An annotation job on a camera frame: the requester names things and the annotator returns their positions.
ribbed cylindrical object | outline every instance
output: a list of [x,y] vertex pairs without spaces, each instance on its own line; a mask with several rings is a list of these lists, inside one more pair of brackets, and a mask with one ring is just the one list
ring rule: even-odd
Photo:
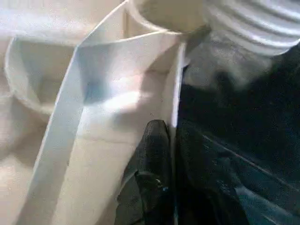
[[280,55],[300,41],[300,1],[203,1],[212,29],[254,53]]

white surface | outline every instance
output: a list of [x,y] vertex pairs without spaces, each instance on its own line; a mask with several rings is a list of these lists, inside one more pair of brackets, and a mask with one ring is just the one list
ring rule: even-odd
[[10,225],[16,221],[25,200],[45,128],[38,129],[0,159],[0,221]]
[[81,42],[122,0],[2,0],[0,34]]
[[294,0],[204,0],[213,30],[261,55],[280,55],[300,40],[300,3]]
[[113,224],[120,180],[145,125],[161,118],[174,126],[177,42],[152,33],[77,49],[17,224]]

